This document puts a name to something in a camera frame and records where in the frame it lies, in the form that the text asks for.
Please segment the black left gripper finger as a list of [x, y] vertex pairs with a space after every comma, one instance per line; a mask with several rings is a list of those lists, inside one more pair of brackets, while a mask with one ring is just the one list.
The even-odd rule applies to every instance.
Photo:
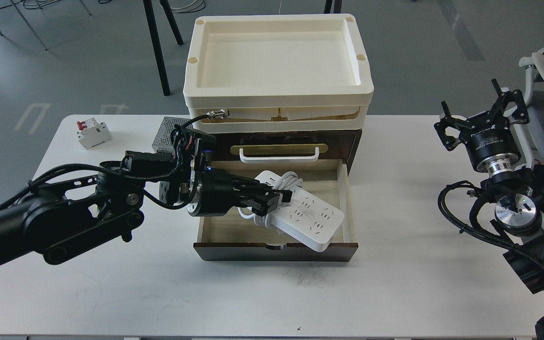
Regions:
[[261, 183], [258, 180], [242, 176], [232, 176], [232, 193], [239, 197], [239, 194], [247, 192], [280, 192], [281, 202], [289, 203], [293, 198], [293, 191], [287, 189], [274, 189], [271, 185]]
[[281, 202], [280, 192], [247, 192], [239, 194], [242, 207], [248, 207], [257, 216], [275, 211]]

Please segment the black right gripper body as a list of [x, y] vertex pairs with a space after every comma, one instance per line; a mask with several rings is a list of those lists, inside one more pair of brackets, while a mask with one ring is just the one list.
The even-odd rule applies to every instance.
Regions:
[[460, 141], [466, 146], [473, 170], [486, 172], [486, 159], [497, 155], [507, 155], [511, 164], [520, 161], [522, 155], [505, 116], [486, 111], [468, 118], [467, 125], [473, 127], [460, 131]]

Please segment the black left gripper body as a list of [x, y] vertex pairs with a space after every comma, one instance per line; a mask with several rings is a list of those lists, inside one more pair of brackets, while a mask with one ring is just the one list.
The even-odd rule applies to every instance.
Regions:
[[223, 216], [233, 207], [242, 206], [242, 198], [235, 190], [240, 176], [223, 169], [208, 169], [199, 174], [198, 192], [187, 206], [193, 217]]

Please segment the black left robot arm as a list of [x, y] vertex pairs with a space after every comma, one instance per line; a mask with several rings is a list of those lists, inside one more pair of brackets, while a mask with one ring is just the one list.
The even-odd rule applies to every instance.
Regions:
[[0, 265], [30, 252], [58, 265], [117, 237], [129, 242], [145, 220], [145, 198], [195, 217], [223, 216], [233, 207], [263, 217], [291, 201], [291, 190], [210, 167], [216, 138], [193, 129], [194, 122], [173, 127], [171, 152], [63, 164], [30, 181], [0, 204]]

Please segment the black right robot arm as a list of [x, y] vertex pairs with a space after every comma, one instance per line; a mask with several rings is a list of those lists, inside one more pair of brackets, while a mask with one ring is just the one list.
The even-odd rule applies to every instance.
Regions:
[[[473, 170], [488, 179], [479, 187], [467, 180], [448, 184], [437, 205], [461, 233], [505, 249], [505, 260], [535, 294], [544, 291], [544, 187], [531, 168], [515, 168], [522, 154], [511, 126], [529, 122], [522, 92], [503, 90], [496, 79], [492, 85], [495, 103], [468, 119], [455, 118], [441, 103], [434, 129], [442, 145], [448, 151], [464, 145]], [[544, 340], [544, 316], [535, 332]]]

